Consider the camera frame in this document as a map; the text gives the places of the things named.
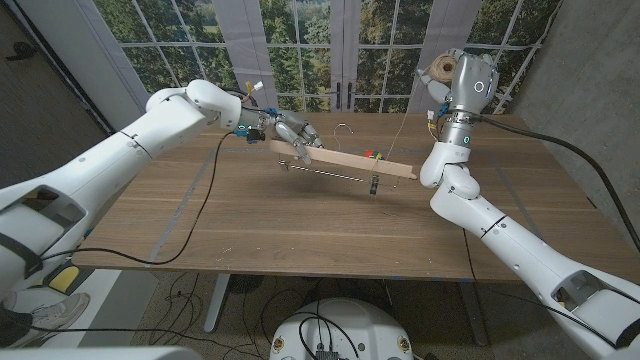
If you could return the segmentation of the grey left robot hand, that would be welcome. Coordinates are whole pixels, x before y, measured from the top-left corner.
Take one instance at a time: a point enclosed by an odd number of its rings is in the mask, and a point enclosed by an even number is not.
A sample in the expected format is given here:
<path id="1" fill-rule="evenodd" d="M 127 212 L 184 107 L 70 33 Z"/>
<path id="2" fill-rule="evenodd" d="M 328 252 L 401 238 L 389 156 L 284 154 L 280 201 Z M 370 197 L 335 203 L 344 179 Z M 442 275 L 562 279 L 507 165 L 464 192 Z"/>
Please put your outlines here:
<path id="1" fill-rule="evenodd" d="M 237 128 L 260 132 L 273 129 L 282 140 L 296 149 L 298 156 L 306 165 L 310 165 L 312 162 L 306 148 L 324 147 L 320 135 L 311 123 L 299 113 L 288 110 L 276 110 L 275 108 L 260 110 L 243 107 Z"/>

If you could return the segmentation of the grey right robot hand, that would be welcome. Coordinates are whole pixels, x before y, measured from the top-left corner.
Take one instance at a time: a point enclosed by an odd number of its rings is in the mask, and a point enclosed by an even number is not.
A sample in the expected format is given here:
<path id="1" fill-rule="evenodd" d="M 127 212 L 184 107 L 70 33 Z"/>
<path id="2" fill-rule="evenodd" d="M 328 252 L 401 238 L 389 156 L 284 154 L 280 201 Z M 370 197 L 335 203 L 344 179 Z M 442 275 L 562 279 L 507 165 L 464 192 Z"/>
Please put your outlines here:
<path id="1" fill-rule="evenodd" d="M 497 90 L 500 75 L 493 58 L 451 48 L 417 73 L 440 106 L 437 117 L 444 118 L 440 133 L 434 136 L 439 142 L 468 147 L 476 118 Z"/>

